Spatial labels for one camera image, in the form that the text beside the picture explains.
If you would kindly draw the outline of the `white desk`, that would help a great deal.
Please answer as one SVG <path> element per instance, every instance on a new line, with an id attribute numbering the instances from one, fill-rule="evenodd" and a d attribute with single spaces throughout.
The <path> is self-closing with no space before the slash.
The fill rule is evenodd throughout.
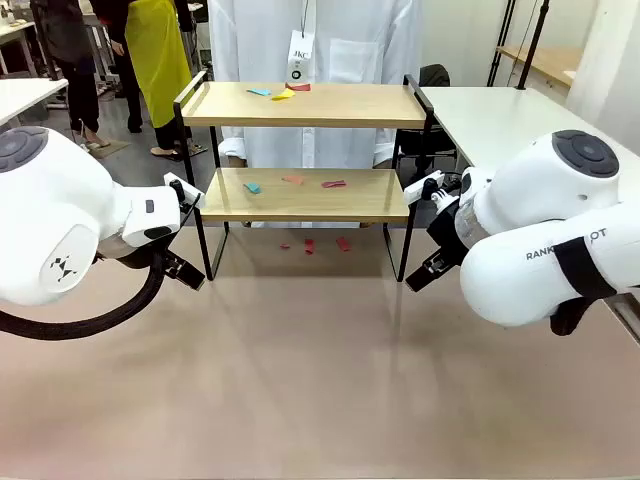
<path id="1" fill-rule="evenodd" d="M 0 79 L 0 126 L 18 125 L 17 117 L 22 112 L 67 86 L 66 79 Z"/>

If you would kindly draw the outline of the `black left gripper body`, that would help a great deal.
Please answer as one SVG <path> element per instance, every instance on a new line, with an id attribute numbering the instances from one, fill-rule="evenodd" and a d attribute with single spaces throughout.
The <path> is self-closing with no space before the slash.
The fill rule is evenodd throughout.
<path id="1" fill-rule="evenodd" d="M 97 257 L 117 260 L 130 269 L 151 267 L 159 260 L 163 269 L 166 269 L 166 252 L 172 241 L 173 235 L 169 234 L 143 246 L 133 247 L 114 234 L 98 243 Z"/>

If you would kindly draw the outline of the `black-framed wooden two-tier shelf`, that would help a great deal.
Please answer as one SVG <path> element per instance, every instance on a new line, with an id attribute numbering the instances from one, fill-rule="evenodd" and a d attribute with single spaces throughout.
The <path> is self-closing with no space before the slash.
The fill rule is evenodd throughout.
<path id="1" fill-rule="evenodd" d="M 206 127 L 217 137 L 220 127 L 295 127 L 422 130 L 429 132 L 434 110 L 410 75 L 400 85 L 315 84 L 311 91 L 272 101 L 248 93 L 242 82 L 209 81 L 199 72 L 175 98 L 173 110 L 180 130 Z M 206 206 L 196 210 L 195 225 L 206 277 L 218 272 L 232 222 L 328 222 L 379 224 L 389 241 L 389 226 L 406 226 L 400 257 L 392 260 L 396 280 L 404 278 L 416 208 L 403 198 L 395 168 L 387 170 L 302 169 L 304 185 L 282 180 L 284 168 L 224 168 L 214 162 Z M 322 182 L 346 182 L 325 189 Z M 252 194 L 245 183 L 256 183 Z"/>

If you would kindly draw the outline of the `light wooden table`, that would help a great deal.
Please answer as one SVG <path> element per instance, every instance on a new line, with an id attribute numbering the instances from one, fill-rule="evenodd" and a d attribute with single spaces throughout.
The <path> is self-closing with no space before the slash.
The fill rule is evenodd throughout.
<path id="1" fill-rule="evenodd" d="M 514 75 L 519 78 L 528 56 L 527 47 L 502 46 L 496 50 L 513 62 Z M 583 57 L 583 50 L 577 47 L 538 47 L 530 67 L 530 74 L 569 89 Z"/>

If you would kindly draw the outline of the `black tripod legs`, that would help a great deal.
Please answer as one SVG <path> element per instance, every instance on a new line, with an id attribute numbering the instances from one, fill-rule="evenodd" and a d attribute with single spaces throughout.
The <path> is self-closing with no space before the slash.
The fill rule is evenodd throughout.
<path id="1" fill-rule="evenodd" d="M 493 87 L 494 83 L 495 83 L 495 79 L 499 70 L 499 65 L 500 65 L 500 60 L 501 60 L 501 52 L 500 49 L 505 45 L 505 42 L 508 38 L 508 34 L 509 34 L 509 29 L 510 29 L 510 25 L 511 25 L 511 21 L 513 18 L 513 14 L 515 11 L 515 7 L 517 4 L 517 0 L 507 0 L 506 1 L 506 5 L 505 5 L 505 9 L 504 9 L 504 14 L 503 14 L 503 18 L 502 18 L 502 23 L 501 23 L 501 27 L 499 30 L 499 35 L 498 35 L 498 39 L 497 39 L 497 43 L 496 43 L 496 47 L 494 49 L 494 54 L 493 54 L 493 58 L 492 61 L 490 63 L 490 70 L 489 70 L 489 74 L 487 77 L 487 82 L 486 82 L 486 86 L 487 87 Z"/>

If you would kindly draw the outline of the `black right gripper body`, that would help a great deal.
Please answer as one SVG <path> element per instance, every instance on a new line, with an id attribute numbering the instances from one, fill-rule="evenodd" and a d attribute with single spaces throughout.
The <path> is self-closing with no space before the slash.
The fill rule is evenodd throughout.
<path id="1" fill-rule="evenodd" d="M 437 207 L 436 217 L 427 228 L 427 233 L 437 244 L 438 250 L 430 261 L 462 261 L 469 251 L 456 231 L 455 217 L 459 209 L 458 196 L 433 196 Z"/>

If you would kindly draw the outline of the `grey floor mat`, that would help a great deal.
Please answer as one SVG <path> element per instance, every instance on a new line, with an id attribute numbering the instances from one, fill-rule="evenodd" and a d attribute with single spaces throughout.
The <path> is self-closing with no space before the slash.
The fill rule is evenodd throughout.
<path id="1" fill-rule="evenodd" d="M 119 152 L 130 146 L 129 142 L 111 140 L 106 146 L 99 146 L 97 143 L 83 143 L 81 148 L 88 152 L 97 160 L 104 160 L 110 155 Z"/>

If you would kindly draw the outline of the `person in black clothes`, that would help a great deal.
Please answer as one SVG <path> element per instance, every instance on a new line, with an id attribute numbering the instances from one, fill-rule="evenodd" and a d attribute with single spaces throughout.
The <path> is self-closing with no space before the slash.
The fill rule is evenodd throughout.
<path id="1" fill-rule="evenodd" d="M 109 146 L 98 135 L 95 64 L 79 1 L 30 0 L 30 4 L 40 18 L 50 55 L 68 81 L 71 129 L 85 139 L 89 149 Z"/>

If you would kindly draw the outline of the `person in yellow apron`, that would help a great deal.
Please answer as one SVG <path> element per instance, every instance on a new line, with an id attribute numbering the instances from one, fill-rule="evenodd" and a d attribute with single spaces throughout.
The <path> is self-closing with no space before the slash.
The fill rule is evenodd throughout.
<path id="1" fill-rule="evenodd" d="M 96 0 L 94 12 L 114 45 L 127 47 L 156 136 L 151 154 L 177 160 L 173 103 L 192 79 L 182 39 L 194 29 L 188 0 Z"/>

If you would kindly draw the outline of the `white name badge tag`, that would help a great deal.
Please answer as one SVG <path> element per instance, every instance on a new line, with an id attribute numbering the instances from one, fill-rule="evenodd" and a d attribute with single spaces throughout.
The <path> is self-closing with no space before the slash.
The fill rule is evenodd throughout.
<path id="1" fill-rule="evenodd" d="M 308 77 L 307 70 L 306 41 L 300 31 L 293 30 L 288 51 L 286 81 L 288 83 L 303 83 Z"/>

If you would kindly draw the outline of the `black stand pole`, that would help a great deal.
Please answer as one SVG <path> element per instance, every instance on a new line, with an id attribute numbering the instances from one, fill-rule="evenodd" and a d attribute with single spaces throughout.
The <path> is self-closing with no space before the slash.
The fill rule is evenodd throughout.
<path id="1" fill-rule="evenodd" d="M 550 0 L 542 0 L 542 4 L 539 11 L 538 20 L 536 23 L 536 27 L 531 38 L 531 42 L 529 45 L 527 57 L 525 63 L 522 68 L 521 75 L 519 77 L 518 84 L 516 86 L 517 90 L 525 90 L 526 89 L 526 81 L 529 75 L 529 71 L 533 64 L 533 59 L 536 53 L 536 49 L 538 47 L 538 43 L 542 34 L 542 30 L 544 27 L 544 23 L 546 20 L 547 13 L 549 11 Z"/>

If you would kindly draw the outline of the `grey metal mount rail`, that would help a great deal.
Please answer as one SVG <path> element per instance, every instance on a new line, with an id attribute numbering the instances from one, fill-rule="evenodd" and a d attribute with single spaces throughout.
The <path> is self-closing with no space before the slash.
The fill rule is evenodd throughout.
<path id="1" fill-rule="evenodd" d="M 640 346 L 640 301 L 631 294 L 621 294 L 608 301 L 609 308 Z"/>

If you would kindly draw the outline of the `person in white shirt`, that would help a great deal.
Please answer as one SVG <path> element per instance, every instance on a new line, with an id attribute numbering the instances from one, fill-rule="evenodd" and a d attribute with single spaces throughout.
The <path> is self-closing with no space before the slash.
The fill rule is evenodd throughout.
<path id="1" fill-rule="evenodd" d="M 422 0 L 208 0 L 213 74 L 285 84 L 291 32 L 306 41 L 303 83 L 399 84 L 420 69 Z M 225 127 L 232 168 L 388 169 L 389 129 Z"/>

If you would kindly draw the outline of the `black chair back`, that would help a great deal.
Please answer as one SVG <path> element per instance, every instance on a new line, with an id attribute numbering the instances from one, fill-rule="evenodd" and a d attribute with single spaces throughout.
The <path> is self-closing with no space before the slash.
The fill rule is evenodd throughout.
<path id="1" fill-rule="evenodd" d="M 430 64 L 420 68 L 420 87 L 449 87 L 449 72 L 442 64 Z"/>

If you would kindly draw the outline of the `white rounded-corner table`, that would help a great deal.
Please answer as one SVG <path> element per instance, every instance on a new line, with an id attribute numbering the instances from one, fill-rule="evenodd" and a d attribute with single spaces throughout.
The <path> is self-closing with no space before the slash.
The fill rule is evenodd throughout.
<path id="1" fill-rule="evenodd" d="M 640 202 L 640 157 L 534 89 L 424 87 L 435 118 L 467 163 L 495 171 L 537 138 L 582 130 L 604 140 L 620 163 L 619 198 Z"/>

